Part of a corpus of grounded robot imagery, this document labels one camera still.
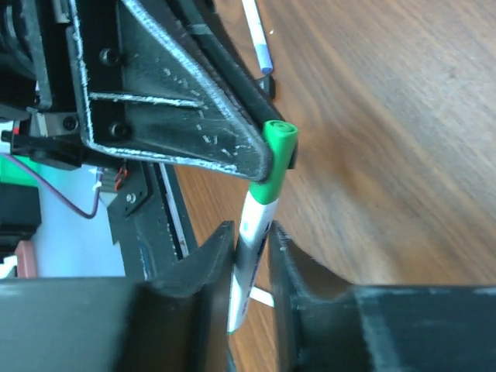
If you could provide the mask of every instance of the blue marker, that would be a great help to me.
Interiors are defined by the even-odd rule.
[[[255,47],[260,70],[264,75],[270,74],[274,68],[272,67],[269,47],[265,40],[264,28],[262,27],[262,21],[260,21],[257,4],[255,0],[243,0],[243,7],[245,9],[246,20],[248,21],[248,27],[250,28],[251,40]]]

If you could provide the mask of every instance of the black screw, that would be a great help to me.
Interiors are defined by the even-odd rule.
[[[64,126],[65,130],[73,131],[78,126],[78,122],[76,121],[76,119],[74,117],[67,116],[62,121],[62,126]]]
[[[110,125],[110,135],[116,139],[126,138],[129,134],[129,127],[122,122],[113,122]]]
[[[112,48],[104,48],[100,51],[100,61],[105,65],[105,66],[115,66],[116,64],[119,63],[121,59],[121,56],[119,55],[119,52],[115,49]]]

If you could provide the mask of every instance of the white marker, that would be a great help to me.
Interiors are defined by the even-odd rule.
[[[260,21],[260,15],[258,14],[257,3],[255,1],[256,0],[243,0],[243,8],[245,10],[246,21],[248,21],[248,27],[250,28],[251,40],[255,47],[260,70],[262,71],[262,74],[267,75],[270,74],[274,68],[272,66],[272,60],[270,59],[269,47],[267,46],[264,28],[262,27],[262,21]]]
[[[243,206],[229,299],[229,333],[236,331],[245,319],[284,175],[298,137],[295,126],[279,120],[266,122],[263,130],[263,138],[274,153],[272,171],[267,182],[250,184]]]

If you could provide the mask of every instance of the wood grain surface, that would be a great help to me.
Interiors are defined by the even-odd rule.
[[[241,0],[216,5],[259,77]],[[258,5],[276,105],[301,129],[277,215],[295,241],[355,283],[495,283],[494,1]],[[177,171],[200,242],[239,218],[246,182]],[[272,327],[252,302],[230,340],[239,370],[276,370]]]

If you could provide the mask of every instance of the bolt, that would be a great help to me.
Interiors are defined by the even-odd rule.
[[[128,195],[126,195],[126,201],[128,203],[133,204],[136,201],[136,194],[128,194]]]
[[[100,51],[100,61],[105,65],[105,66],[115,66],[116,64],[119,63],[121,59],[121,56],[119,55],[119,52],[115,49],[112,48],[104,48]]]
[[[110,134],[116,139],[125,138],[129,135],[129,127],[122,122],[113,122],[110,125]]]
[[[75,130],[78,127],[78,122],[76,121],[76,119],[74,117],[67,116],[62,121],[62,126],[64,127],[65,130],[72,132],[73,130]]]

